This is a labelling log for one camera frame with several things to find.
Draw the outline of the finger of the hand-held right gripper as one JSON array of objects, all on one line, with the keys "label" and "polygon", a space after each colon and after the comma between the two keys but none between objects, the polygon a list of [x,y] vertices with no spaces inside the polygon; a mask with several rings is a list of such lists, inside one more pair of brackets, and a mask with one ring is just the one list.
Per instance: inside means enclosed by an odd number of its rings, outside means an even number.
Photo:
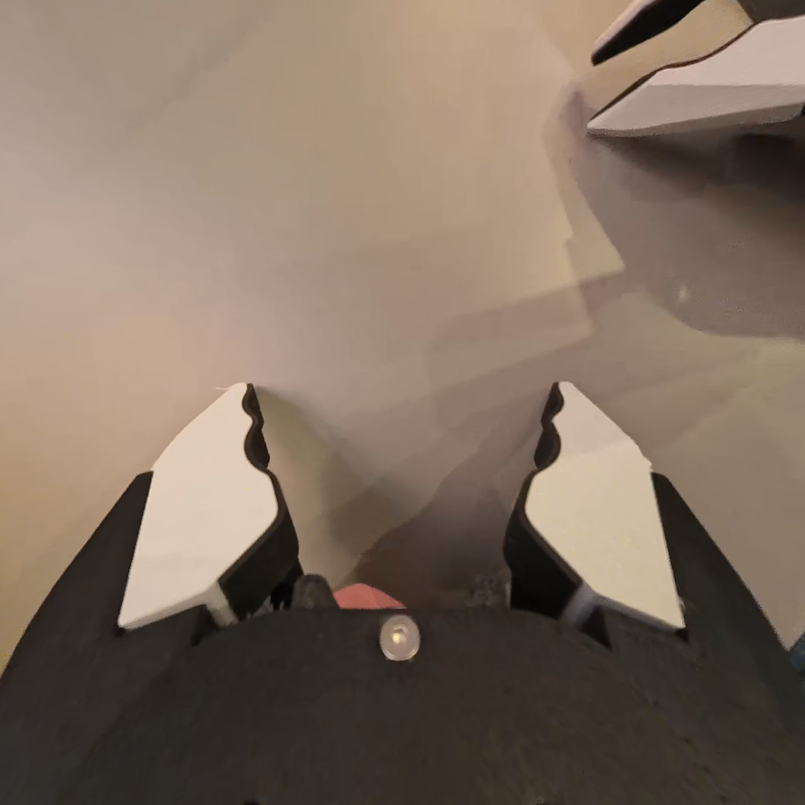
[{"label": "finger of the hand-held right gripper", "polygon": [[706,58],[665,68],[593,117],[609,137],[758,126],[799,117],[804,106],[804,20],[751,27]]},{"label": "finger of the hand-held right gripper", "polygon": [[689,15],[700,1],[633,1],[598,37],[592,66],[638,46],[669,30]]}]

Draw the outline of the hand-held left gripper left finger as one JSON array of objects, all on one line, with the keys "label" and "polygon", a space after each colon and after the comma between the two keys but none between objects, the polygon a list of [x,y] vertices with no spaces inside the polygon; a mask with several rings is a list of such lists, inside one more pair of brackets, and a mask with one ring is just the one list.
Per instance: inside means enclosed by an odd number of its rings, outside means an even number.
[{"label": "hand-held left gripper left finger", "polygon": [[196,607],[227,627],[290,606],[299,540],[263,425],[254,386],[237,383],[156,459],[120,628]]}]

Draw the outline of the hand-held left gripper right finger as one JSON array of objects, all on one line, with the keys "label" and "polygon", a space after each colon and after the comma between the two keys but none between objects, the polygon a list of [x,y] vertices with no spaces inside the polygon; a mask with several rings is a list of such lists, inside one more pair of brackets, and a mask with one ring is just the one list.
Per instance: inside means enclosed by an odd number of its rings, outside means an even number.
[{"label": "hand-held left gripper right finger", "polygon": [[652,465],[574,384],[552,384],[502,552],[512,609],[585,627],[609,610],[686,627]]}]

